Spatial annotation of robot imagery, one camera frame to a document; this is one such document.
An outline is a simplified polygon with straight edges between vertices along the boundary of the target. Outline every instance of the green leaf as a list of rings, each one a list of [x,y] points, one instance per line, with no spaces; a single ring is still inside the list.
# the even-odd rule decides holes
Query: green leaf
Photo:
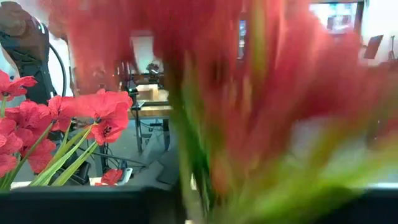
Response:
[[[59,160],[57,160],[54,164],[52,164],[47,170],[41,172],[37,178],[35,178],[29,186],[46,186],[49,184],[51,177],[64,165],[64,163],[72,156],[72,154],[80,147],[80,145],[86,140],[87,136],[91,131],[92,126],[90,126],[86,131],[82,131],[84,136],[80,139],[80,141],[73,147],[69,152],[63,155]]]
[[[17,167],[11,172],[9,179],[7,178],[6,183],[4,185],[5,188],[11,188],[11,184],[14,181],[14,179],[17,176],[17,174],[20,171],[20,169],[22,168],[22,165],[24,165],[26,160],[35,151],[36,147],[43,141],[43,139],[47,137],[47,134],[49,133],[49,131],[51,130],[53,125],[54,124],[51,123],[47,127],[47,129],[43,132],[43,134],[39,137],[39,139],[35,142],[35,144],[29,149],[29,151],[24,156],[24,158],[18,163]]]
[[[89,158],[89,156],[94,152],[97,148],[98,144],[93,142],[91,146],[86,149],[84,153],[82,153],[79,158],[70,165],[63,173],[54,181],[52,186],[63,186],[68,179],[76,172],[77,169]]]

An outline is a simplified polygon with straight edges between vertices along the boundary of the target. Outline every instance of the white wall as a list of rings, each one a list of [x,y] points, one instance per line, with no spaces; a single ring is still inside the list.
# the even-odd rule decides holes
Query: white wall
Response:
[[[397,8],[397,0],[370,0],[369,4],[365,6],[362,23],[364,43],[367,44],[371,37],[384,35],[375,60],[369,61],[371,65],[377,65],[388,59],[392,35],[397,36],[394,52],[398,56],[398,25],[394,19]]]

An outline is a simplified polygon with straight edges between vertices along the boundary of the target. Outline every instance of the flower petal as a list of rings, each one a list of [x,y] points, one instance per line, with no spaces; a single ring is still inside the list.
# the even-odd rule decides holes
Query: flower petal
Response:
[[[46,154],[30,156],[28,158],[28,161],[32,171],[35,174],[39,174],[47,167],[47,164],[49,164],[52,158],[53,155],[51,153],[46,153]]]
[[[34,144],[34,142],[32,143],[34,135],[31,130],[24,129],[24,128],[18,128],[15,131],[15,134],[22,140],[22,142],[24,143],[24,146],[31,146]]]
[[[7,137],[0,134],[0,147],[3,147],[7,143]]]
[[[95,141],[102,146],[105,143],[105,136],[104,136],[104,130],[105,126],[104,124],[98,124],[93,126],[91,129],[91,135],[89,135],[89,138],[94,138]]]
[[[0,178],[12,171],[17,165],[17,158],[10,155],[0,155]]]
[[[35,149],[31,156],[39,156],[42,154],[48,154],[54,151],[56,145],[49,139],[44,139]]]
[[[55,96],[49,100],[49,110],[53,119],[56,119],[61,108],[62,97]]]
[[[101,178],[101,182],[108,185],[115,185],[123,175],[122,170],[111,169]]]
[[[5,145],[0,147],[0,154],[13,154],[18,152],[22,148],[23,144],[24,142],[22,139],[17,137],[15,133],[11,133],[8,135]]]
[[[15,130],[16,126],[17,126],[17,123],[12,119],[8,119],[8,118],[0,119],[0,134],[8,135],[13,130]]]

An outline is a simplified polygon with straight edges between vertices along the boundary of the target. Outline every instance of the wooden table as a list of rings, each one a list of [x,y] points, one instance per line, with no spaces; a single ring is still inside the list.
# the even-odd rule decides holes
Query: wooden table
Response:
[[[140,99],[137,97],[137,102],[167,102],[169,93],[167,90],[157,90],[151,98]],[[138,115],[141,119],[155,118],[155,117],[168,117],[170,116],[171,106],[142,106],[138,111]],[[135,115],[130,112],[130,119],[134,119]]]
[[[169,138],[169,118],[172,107],[165,105],[167,97],[169,95],[166,90],[158,90],[157,85],[139,85],[137,86],[138,96],[137,105],[133,110],[129,112],[130,120],[136,122],[136,137],[137,137],[137,148],[139,154],[142,154],[142,133],[141,133],[141,120],[142,119],[161,119],[162,128],[164,132],[164,144],[165,150],[168,150],[170,138]]]

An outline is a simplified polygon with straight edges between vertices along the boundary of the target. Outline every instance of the artificial flower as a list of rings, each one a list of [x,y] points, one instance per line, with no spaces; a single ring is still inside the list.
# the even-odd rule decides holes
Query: artificial flower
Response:
[[[36,146],[32,154],[28,157],[30,168],[34,173],[39,174],[46,168],[47,164],[53,158],[52,152],[55,148],[55,143],[48,139],[44,139]],[[26,156],[29,149],[29,147],[24,147],[21,151],[21,156]]]
[[[0,70],[0,94],[7,97],[7,101],[11,101],[16,96],[22,96],[27,93],[25,87],[32,87],[36,84],[34,77],[17,78],[10,81],[7,73]]]
[[[17,159],[13,154],[22,147],[22,140],[15,135],[15,128],[15,121],[0,119],[0,177],[17,165]]]
[[[99,145],[115,142],[127,128],[132,100],[126,92],[100,90],[97,94],[79,97],[78,104],[81,114],[96,121],[89,138],[95,138]]]
[[[22,147],[22,140],[15,134],[16,122],[0,119],[0,154],[12,155]]]
[[[73,97],[55,96],[49,100],[49,110],[53,121],[56,121],[52,131],[65,132],[76,115],[76,104]]]
[[[32,138],[28,140],[26,139],[28,136],[23,137],[24,143],[29,146],[32,146],[38,140],[52,122],[50,110],[47,106],[38,105],[29,100],[22,102],[17,108],[6,109],[6,117],[17,123],[17,129],[32,131]]]
[[[0,154],[0,178],[12,171],[17,165],[17,158],[13,155]]]
[[[101,178],[101,183],[108,185],[116,185],[123,175],[123,170],[111,169],[107,171]]]

